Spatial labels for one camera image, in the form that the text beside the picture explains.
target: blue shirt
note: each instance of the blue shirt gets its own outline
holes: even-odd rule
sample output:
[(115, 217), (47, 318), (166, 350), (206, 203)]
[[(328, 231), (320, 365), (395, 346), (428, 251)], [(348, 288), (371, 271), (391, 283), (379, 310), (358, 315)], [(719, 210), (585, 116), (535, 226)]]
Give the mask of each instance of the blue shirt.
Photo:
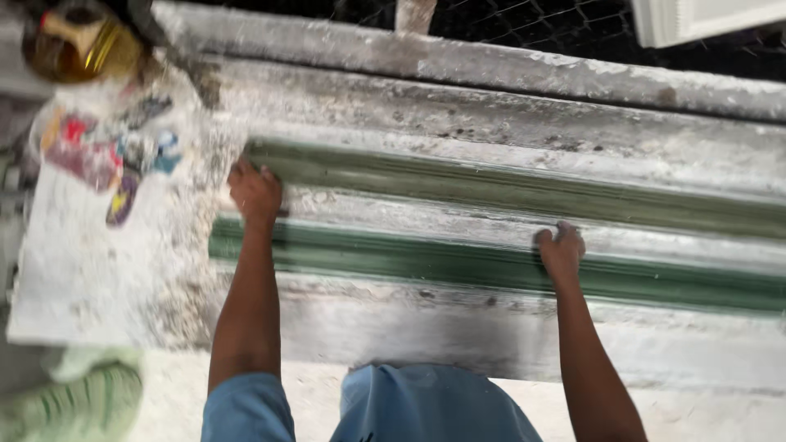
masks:
[[(292, 442), (295, 423), (272, 374), (224, 381), (204, 406), (202, 442)], [(541, 442), (521, 409), (483, 376), (451, 366), (366, 366), (341, 385), (331, 442)]]

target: green paint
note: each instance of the green paint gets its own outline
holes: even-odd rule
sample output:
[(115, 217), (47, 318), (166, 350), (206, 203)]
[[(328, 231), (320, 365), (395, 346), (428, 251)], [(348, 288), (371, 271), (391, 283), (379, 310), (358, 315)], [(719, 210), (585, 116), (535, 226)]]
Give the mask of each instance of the green paint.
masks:
[[(213, 225), (211, 257), (237, 260), (237, 219)], [(279, 223), (276, 268), (315, 274), (360, 274), (511, 289), (551, 291), (537, 255), (481, 245)], [(580, 270), (588, 297), (692, 308), (786, 309), (786, 278), (636, 260), (588, 257)]]
[(786, 239), (786, 206), (552, 179), (511, 168), (256, 138), (246, 155), (284, 183), (644, 226)]

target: chicken wire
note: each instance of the chicken wire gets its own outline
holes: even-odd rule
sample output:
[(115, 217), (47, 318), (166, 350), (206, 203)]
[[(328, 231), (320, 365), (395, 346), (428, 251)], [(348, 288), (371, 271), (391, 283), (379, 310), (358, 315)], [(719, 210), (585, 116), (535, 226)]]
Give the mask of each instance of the chicken wire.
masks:
[[(197, 1), (374, 28), (393, 29), (395, 24), (395, 0)], [(670, 48), (642, 48), (627, 0), (438, 0), (429, 33), (603, 61), (786, 79), (781, 25)]]

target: blue sleeve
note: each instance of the blue sleeve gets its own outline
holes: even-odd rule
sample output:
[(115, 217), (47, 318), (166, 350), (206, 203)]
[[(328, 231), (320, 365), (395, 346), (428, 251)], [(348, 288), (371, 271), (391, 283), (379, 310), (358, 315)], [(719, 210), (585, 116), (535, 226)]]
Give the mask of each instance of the blue sleeve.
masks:
[(281, 381), (269, 373), (227, 379), (208, 396), (202, 442), (294, 442), (295, 423)]

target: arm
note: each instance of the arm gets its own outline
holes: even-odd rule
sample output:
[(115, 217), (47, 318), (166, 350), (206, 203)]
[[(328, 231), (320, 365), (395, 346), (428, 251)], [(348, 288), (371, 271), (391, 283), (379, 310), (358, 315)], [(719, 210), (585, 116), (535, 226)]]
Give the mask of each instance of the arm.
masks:
[(538, 233), (541, 258), (556, 291), (560, 366), (567, 409), (578, 442), (647, 440), (636, 407), (608, 359), (578, 284), (584, 241), (575, 227)]
[(271, 238), (281, 206), (281, 184), (245, 159), (228, 180), (245, 218), (243, 246), (229, 295), (215, 327), (208, 392), (222, 381), (251, 372), (281, 377), (281, 331)]

